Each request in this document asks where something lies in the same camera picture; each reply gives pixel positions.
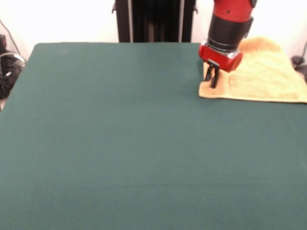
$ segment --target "felt surface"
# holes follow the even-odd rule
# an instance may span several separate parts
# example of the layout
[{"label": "felt surface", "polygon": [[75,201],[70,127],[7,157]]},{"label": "felt surface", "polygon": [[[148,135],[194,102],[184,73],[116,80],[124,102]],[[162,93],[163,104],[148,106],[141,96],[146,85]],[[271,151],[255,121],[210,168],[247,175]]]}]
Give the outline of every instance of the felt surface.
[{"label": "felt surface", "polygon": [[42,44],[0,116],[0,229],[307,229],[307,107],[202,99],[196,44]]},{"label": "felt surface", "polygon": [[[290,59],[274,41],[265,37],[243,39],[243,59],[230,73],[220,71],[216,89],[210,81],[200,84],[199,95],[249,101],[307,103],[307,85]],[[208,64],[204,63],[204,79]]]}]

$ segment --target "yellow towel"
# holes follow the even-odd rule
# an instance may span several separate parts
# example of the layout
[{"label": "yellow towel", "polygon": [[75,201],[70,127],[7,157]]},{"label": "yellow towel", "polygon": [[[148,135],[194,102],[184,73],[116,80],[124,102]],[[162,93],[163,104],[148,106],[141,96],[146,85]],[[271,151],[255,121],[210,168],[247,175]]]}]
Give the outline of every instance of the yellow towel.
[{"label": "yellow towel", "polygon": [[[265,102],[307,103],[307,85],[283,50],[264,37],[242,40],[243,59],[230,73],[220,72],[215,89],[202,82],[199,96]],[[204,63],[204,77],[208,64]]]}]

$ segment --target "black device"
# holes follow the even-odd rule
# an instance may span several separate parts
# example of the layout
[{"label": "black device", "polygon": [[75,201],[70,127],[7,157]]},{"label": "black device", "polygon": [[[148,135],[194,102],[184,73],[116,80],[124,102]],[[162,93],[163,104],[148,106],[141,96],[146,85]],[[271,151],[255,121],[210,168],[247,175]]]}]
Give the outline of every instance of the black device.
[{"label": "black device", "polygon": [[116,0],[112,10],[117,11],[119,42],[191,42],[196,0],[130,2]]},{"label": "black device", "polygon": [[[5,35],[0,34],[0,55],[9,52],[6,49]],[[5,55],[0,58],[0,99],[7,98],[11,89],[22,71],[17,64],[19,60],[13,55]]]}]

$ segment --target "black cable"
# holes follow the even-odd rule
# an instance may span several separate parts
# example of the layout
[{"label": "black cable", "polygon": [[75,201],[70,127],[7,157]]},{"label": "black cable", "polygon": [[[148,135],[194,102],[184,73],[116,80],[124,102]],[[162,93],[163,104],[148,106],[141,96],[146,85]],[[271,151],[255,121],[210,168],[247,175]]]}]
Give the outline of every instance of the black cable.
[{"label": "black cable", "polygon": [[303,55],[302,55],[302,59],[304,58],[304,56],[305,56],[305,53],[306,53],[306,48],[307,48],[307,41],[306,41],[306,43],[305,43],[305,47],[304,47],[304,51],[303,51]]},{"label": "black cable", "polygon": [[10,95],[11,89],[17,81],[23,67],[18,64],[19,59],[15,56],[4,56],[5,74],[0,74],[0,100]]},{"label": "black cable", "polygon": [[14,44],[14,46],[15,46],[15,49],[17,50],[17,53],[20,55],[20,51],[19,51],[19,49],[18,49],[18,47],[17,47],[17,45],[16,45],[16,43],[15,43],[15,41],[14,41],[12,35],[11,35],[11,32],[10,32],[9,29],[3,24],[3,22],[1,21],[1,19],[0,19],[0,24],[1,24],[1,25],[4,27],[4,29],[8,32],[8,34],[9,34],[9,36],[10,36],[10,39],[11,39],[11,41],[13,42],[13,44]]},{"label": "black cable", "polygon": [[301,56],[301,60],[299,61],[299,64],[296,65],[296,67],[294,68],[295,70],[297,70],[297,68],[303,63],[304,56],[305,56],[305,53],[306,53],[306,48],[307,48],[307,41],[306,41],[305,46],[304,46],[304,50],[303,50],[303,54]]}]

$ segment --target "cable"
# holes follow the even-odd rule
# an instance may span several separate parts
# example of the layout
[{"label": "cable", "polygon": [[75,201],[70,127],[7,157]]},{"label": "cable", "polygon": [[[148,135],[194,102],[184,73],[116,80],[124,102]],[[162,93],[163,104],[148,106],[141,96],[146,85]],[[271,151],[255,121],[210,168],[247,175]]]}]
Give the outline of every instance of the cable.
[{"label": "cable", "polygon": [[22,61],[23,63],[27,63],[26,59],[24,59],[20,54],[17,54],[17,53],[14,53],[14,52],[7,52],[7,53],[0,54],[0,58],[7,56],[7,55],[12,55],[15,58],[17,58],[18,60]]},{"label": "cable", "polygon": [[306,43],[305,43],[305,47],[304,47],[304,51],[303,51],[303,55],[302,55],[302,59],[304,58],[304,56],[305,56],[305,53],[306,53],[306,48],[307,48],[307,41],[306,41]]},{"label": "cable", "polygon": [[17,47],[17,45],[16,45],[16,43],[15,43],[15,41],[14,41],[12,35],[11,35],[11,32],[10,32],[9,29],[3,24],[3,22],[1,21],[1,19],[0,19],[0,24],[1,24],[1,25],[4,27],[4,29],[8,32],[8,34],[9,34],[9,36],[10,36],[10,39],[11,39],[11,41],[13,42],[13,44],[14,44],[14,46],[15,46],[15,49],[17,50],[17,53],[20,55],[20,51],[19,51],[19,49],[18,49],[18,47]]}]

